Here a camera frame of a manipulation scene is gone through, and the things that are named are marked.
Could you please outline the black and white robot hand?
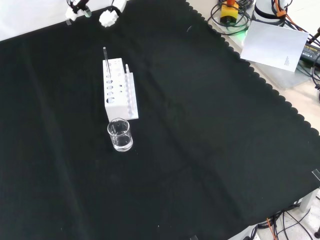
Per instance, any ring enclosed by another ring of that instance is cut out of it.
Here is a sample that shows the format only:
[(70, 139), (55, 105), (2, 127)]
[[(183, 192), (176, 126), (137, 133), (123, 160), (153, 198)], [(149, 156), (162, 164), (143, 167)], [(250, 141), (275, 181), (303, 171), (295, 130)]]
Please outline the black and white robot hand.
[[(65, 13), (65, 21), (68, 26), (70, 26), (72, 22), (76, 21), (79, 13), (82, 13), (86, 18), (90, 18), (92, 16), (92, 11), (88, 6), (88, 2), (88, 0), (66, 1), (68, 7)], [(127, 0), (110, 0), (106, 6), (106, 10), (99, 17), (100, 24), (105, 28), (113, 26), (123, 13), (127, 2)]]

